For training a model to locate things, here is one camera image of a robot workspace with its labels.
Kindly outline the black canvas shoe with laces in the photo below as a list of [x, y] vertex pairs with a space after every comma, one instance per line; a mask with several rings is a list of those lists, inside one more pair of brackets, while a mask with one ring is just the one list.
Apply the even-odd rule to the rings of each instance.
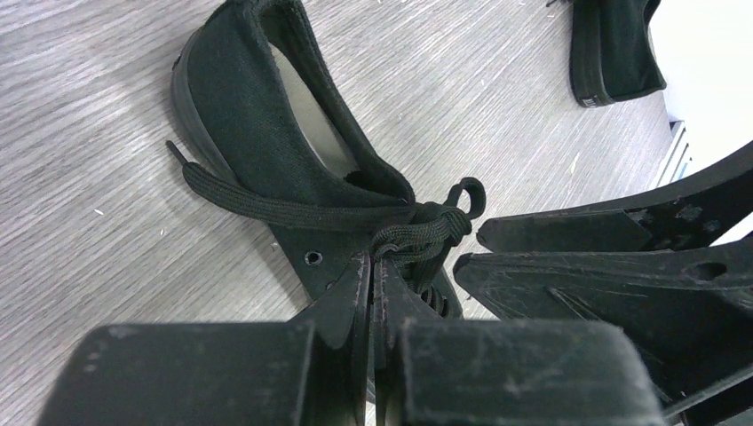
[[483, 213], [483, 185], [466, 177], [444, 202], [418, 202], [342, 99], [299, 1], [222, 3], [182, 49], [170, 94], [208, 161], [181, 163], [188, 185], [265, 223], [312, 299], [368, 252], [438, 315], [462, 317], [444, 262]]

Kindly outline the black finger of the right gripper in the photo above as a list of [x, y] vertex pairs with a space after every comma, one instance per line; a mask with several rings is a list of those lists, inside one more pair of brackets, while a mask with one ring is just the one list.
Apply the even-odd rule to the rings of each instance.
[[683, 251], [466, 254], [456, 282], [507, 319], [619, 327], [668, 417], [752, 422], [752, 244]]
[[654, 190], [569, 209], [487, 220], [493, 252], [637, 252], [708, 247], [752, 211], [752, 145]]

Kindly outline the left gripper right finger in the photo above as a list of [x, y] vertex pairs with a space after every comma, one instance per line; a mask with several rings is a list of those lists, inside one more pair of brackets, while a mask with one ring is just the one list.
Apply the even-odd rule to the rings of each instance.
[[439, 316], [412, 290], [391, 260], [373, 265], [371, 343], [376, 390], [376, 424], [403, 425], [406, 374], [403, 340], [406, 329]]

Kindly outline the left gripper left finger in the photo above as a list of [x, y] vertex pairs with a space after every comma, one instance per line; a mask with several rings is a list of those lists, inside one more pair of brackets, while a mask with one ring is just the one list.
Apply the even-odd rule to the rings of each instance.
[[371, 259], [359, 252], [291, 323], [308, 326], [299, 425], [363, 425], [369, 375]]

